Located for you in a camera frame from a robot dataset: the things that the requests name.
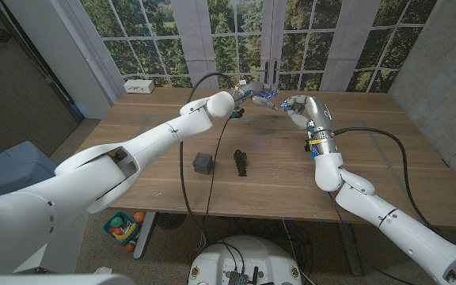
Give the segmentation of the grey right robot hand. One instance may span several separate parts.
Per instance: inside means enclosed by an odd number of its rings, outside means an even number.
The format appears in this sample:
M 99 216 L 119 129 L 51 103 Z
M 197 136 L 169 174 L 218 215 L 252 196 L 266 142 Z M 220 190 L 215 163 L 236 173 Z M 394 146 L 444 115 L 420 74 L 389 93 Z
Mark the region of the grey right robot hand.
M 307 129 L 310 120 L 314 122 L 315 131 L 332 129 L 330 112 L 326 105 L 316 97 L 294 95 L 288 97 L 281 106 L 293 124 L 300 129 Z

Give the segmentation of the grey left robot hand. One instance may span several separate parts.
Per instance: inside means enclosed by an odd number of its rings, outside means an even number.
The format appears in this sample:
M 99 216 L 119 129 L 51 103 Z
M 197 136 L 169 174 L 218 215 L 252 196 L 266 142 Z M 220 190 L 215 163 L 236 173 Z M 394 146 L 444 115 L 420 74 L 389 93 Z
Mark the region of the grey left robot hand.
M 251 100 L 255 105 L 268 107 L 273 110 L 278 108 L 269 99 L 276 96 L 279 92 L 263 82 L 252 82 L 243 86 L 244 99 Z

